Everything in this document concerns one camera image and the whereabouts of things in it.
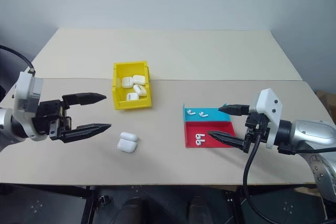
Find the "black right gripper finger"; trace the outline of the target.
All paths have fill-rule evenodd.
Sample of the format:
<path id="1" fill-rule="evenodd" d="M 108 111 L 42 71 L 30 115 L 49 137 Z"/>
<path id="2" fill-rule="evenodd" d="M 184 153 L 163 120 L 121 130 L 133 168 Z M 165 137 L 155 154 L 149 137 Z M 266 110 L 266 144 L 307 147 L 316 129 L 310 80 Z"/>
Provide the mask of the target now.
<path id="1" fill-rule="evenodd" d="M 249 114 L 249 105 L 242 105 L 242 104 L 226 104 L 220 108 L 218 111 L 234 115 L 234 116 L 242 116 Z"/>
<path id="2" fill-rule="evenodd" d="M 226 144 L 246 152 L 246 143 L 242 138 L 231 136 L 230 134 L 221 131 L 208 131 L 207 134 L 222 144 Z"/>

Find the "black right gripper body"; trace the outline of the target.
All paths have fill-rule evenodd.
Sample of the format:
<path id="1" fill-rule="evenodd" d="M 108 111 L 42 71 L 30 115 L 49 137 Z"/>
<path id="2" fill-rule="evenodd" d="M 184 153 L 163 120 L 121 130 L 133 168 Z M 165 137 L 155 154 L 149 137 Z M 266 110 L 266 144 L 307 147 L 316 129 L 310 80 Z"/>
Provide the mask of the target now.
<path id="1" fill-rule="evenodd" d="M 245 123 L 247 131 L 243 142 L 243 151 L 245 153 L 249 152 L 251 143 L 256 143 L 258 135 L 260 135 L 260 141 L 262 143 L 267 142 L 270 131 L 268 123 L 269 119 L 265 114 L 250 113 L 248 115 Z"/>

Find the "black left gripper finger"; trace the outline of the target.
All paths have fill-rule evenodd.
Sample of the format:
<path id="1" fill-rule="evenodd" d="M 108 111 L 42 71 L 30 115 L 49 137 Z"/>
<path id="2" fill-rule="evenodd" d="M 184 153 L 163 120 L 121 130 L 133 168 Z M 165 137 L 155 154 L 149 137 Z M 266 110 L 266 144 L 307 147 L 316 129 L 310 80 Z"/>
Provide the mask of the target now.
<path id="1" fill-rule="evenodd" d="M 73 130 L 67 130 L 65 127 L 63 127 L 57 130 L 57 134 L 54 136 L 54 140 L 61 140 L 63 143 L 76 142 L 98 135 L 110 127 L 111 124 L 100 123 L 78 126 Z"/>
<path id="2" fill-rule="evenodd" d="M 68 95 L 62 96 L 64 103 L 66 103 L 68 106 L 76 105 L 76 104 L 79 104 L 79 105 L 94 104 L 106 98 L 107 97 L 103 94 L 92 93 L 92 92 L 75 93 L 75 94 L 68 94 Z"/>

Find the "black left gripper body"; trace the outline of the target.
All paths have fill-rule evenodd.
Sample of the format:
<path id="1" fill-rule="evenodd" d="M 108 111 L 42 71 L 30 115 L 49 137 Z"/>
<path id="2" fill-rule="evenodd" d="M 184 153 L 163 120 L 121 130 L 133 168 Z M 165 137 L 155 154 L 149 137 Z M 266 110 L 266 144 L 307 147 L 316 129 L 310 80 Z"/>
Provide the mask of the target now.
<path id="1" fill-rule="evenodd" d="M 61 100 L 41 102 L 32 119 L 35 130 L 52 140 L 61 140 L 63 134 L 71 130 L 71 117 L 67 115 L 69 106 Z"/>

